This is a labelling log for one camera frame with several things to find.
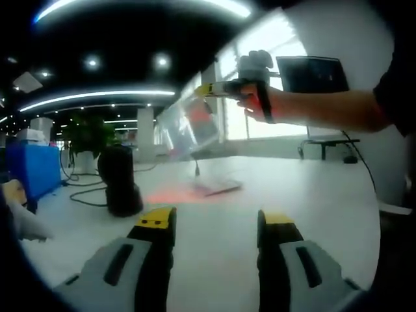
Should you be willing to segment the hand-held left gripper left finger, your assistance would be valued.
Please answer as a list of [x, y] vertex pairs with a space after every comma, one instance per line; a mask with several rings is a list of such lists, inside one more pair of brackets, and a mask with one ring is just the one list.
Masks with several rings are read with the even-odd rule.
[[175, 207], [142, 214], [54, 291], [73, 311], [166, 311], [175, 228]]

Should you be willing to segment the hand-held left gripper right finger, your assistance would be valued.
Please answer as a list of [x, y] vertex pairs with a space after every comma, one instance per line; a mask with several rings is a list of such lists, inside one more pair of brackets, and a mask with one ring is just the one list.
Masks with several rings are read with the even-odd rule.
[[363, 291], [284, 214], [257, 215], [260, 311], [353, 311]]

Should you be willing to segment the person's right hand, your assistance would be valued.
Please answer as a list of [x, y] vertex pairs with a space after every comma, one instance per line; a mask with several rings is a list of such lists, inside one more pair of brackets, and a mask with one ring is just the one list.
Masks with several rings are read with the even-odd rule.
[[266, 83], [257, 82], [242, 85], [237, 105], [244, 109], [248, 117], [258, 122], [276, 123], [273, 117], [270, 87]]

